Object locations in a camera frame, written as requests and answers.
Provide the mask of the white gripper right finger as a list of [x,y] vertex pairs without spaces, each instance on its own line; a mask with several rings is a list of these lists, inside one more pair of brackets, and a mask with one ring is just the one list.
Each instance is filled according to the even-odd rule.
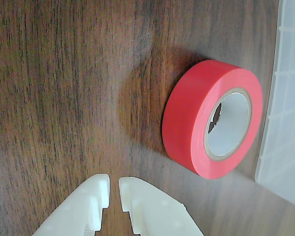
[[122,211],[128,212],[133,234],[202,236],[184,204],[137,177],[118,181]]

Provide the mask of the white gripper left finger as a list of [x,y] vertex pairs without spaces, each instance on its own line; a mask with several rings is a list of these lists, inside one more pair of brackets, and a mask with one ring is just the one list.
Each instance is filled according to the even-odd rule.
[[110,178],[95,174],[79,185],[34,232],[35,236],[93,236],[109,207]]

